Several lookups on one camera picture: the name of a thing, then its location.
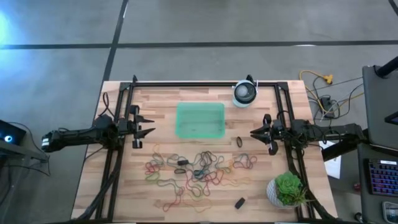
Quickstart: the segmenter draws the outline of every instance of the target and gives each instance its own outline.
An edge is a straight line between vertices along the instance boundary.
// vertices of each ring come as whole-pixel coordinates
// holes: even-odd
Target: green plastic bin
[[[224,104],[179,103],[175,134],[182,139],[218,139],[225,135]]]

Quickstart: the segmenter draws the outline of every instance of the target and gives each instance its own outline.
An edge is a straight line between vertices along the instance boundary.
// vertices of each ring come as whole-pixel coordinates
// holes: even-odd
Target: wooden table
[[[288,81],[290,97],[296,119],[312,120],[307,94],[302,81]],[[108,92],[110,108],[114,111],[120,82],[105,82],[102,92]],[[253,104],[245,109],[232,104],[231,88],[177,88],[145,87],[135,88],[132,104],[141,107],[140,114],[155,123],[142,124],[143,129],[156,128],[143,139],[142,149],[132,148],[132,136],[126,139],[123,163],[119,179],[118,196],[114,211],[114,222],[275,222],[296,221],[295,211],[276,209],[267,199],[267,183],[279,174],[288,171],[284,145],[279,142],[279,151],[275,156],[268,155],[267,146],[250,137],[250,131],[262,126],[265,113],[275,119],[277,104],[275,92],[270,87],[260,87]],[[175,135],[176,106],[178,102],[220,102],[225,105],[226,131],[222,139],[179,139]],[[97,114],[104,110],[100,99]],[[236,137],[243,140],[242,148],[236,145]],[[225,175],[228,179],[249,178],[248,184],[238,186],[211,185],[211,195],[201,202],[184,197],[185,203],[171,207],[168,212],[162,210],[165,203],[175,200],[172,186],[159,187],[145,180],[145,164],[152,159],[155,145],[164,158],[177,153],[192,161],[202,151],[211,151],[226,160],[246,152],[258,158],[251,170],[233,169]],[[99,145],[90,145],[87,154],[99,149]],[[101,184],[106,150],[89,158],[81,174],[72,218],[79,216],[98,193]],[[305,167],[310,189],[320,203],[333,216],[337,216],[329,181],[319,147],[305,149]],[[180,186],[185,185],[185,175],[174,174],[174,169],[165,167],[160,172],[161,179],[174,178]],[[246,203],[239,209],[234,204],[241,198]],[[210,207],[204,212],[198,211]],[[108,202],[104,203],[104,215]]]

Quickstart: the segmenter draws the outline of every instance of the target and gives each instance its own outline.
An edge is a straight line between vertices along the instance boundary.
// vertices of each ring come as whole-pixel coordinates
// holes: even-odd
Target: keyboard
[[[368,160],[371,194],[398,197],[398,163],[379,159]]]

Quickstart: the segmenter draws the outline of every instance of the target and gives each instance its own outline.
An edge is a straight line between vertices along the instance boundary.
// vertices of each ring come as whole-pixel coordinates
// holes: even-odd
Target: potted succulent
[[[306,191],[300,179],[290,171],[272,179],[267,186],[268,199],[279,208],[295,208],[307,202]]]

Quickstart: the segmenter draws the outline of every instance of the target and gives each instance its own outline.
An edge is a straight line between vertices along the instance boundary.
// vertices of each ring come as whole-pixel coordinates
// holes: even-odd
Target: gray floor
[[[0,44],[111,43],[121,4],[3,0]],[[387,0],[130,0],[119,42],[397,40],[397,22]],[[247,74],[291,80],[306,69],[334,74],[337,85],[319,94],[340,99],[362,81],[340,82],[360,77],[362,66],[385,63],[397,51],[398,45],[118,49],[110,80],[133,74],[140,80],[235,80]],[[36,142],[61,126],[88,127],[108,55],[109,49],[0,50],[0,119],[28,125]],[[305,83],[311,86],[313,79],[306,75]],[[325,84],[319,80],[317,86]],[[363,98],[333,122],[346,123],[367,127]],[[32,143],[26,139],[25,145]],[[23,173],[12,200],[1,207],[0,222],[68,220],[84,153],[85,146],[51,153],[51,177]],[[333,195],[339,217],[352,220],[359,197],[338,190]]]

